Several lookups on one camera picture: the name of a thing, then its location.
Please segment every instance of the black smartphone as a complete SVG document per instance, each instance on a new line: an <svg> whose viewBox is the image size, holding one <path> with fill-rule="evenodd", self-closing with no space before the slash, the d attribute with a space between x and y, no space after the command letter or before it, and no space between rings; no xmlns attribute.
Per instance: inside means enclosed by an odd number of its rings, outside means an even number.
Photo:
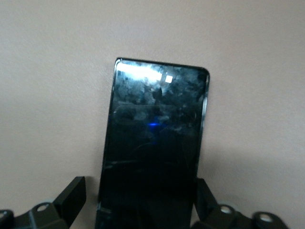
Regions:
<svg viewBox="0 0 305 229"><path fill-rule="evenodd" d="M201 67L118 58L96 229L188 229L207 104Z"/></svg>

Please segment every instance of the phone screen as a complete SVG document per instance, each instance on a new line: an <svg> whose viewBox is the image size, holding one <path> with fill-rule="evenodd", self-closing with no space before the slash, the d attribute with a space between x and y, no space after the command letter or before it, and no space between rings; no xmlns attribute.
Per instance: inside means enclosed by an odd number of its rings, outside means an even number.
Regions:
<svg viewBox="0 0 305 229"><path fill-rule="evenodd" d="M190 226L209 73L115 63L96 229Z"/></svg>

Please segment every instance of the blue led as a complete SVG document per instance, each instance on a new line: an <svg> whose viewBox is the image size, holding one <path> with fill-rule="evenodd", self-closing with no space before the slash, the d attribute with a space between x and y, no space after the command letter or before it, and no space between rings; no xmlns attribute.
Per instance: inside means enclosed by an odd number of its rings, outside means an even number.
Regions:
<svg viewBox="0 0 305 229"><path fill-rule="evenodd" d="M160 125L159 123L149 123L148 125L150 126L156 126L156 125Z"/></svg>

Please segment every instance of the beige wall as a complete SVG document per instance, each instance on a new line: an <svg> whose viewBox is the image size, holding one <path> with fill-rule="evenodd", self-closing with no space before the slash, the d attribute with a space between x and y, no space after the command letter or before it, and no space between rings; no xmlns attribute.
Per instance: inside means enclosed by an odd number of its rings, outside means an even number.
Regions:
<svg viewBox="0 0 305 229"><path fill-rule="evenodd" d="M75 176L93 228L116 57L211 73L199 176L247 216L305 219L305 1L0 1L0 208Z"/></svg>

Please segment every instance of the metal screw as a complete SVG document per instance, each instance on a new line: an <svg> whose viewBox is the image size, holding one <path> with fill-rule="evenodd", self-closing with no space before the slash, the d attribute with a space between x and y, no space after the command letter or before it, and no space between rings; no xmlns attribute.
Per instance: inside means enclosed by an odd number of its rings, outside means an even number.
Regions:
<svg viewBox="0 0 305 229"><path fill-rule="evenodd" d="M273 221L272 218L271 218L269 215L267 215L267 214L260 214L260 215L259 215L259 218L260 218L262 221L265 221L265 222L268 222L268 223L270 223L270 222Z"/></svg>
<svg viewBox="0 0 305 229"><path fill-rule="evenodd" d="M37 211L44 211L45 209L47 209L48 206L48 204L41 205L37 208Z"/></svg>
<svg viewBox="0 0 305 229"><path fill-rule="evenodd" d="M231 214L232 213L231 209L227 206L221 206L220 210L225 214Z"/></svg>

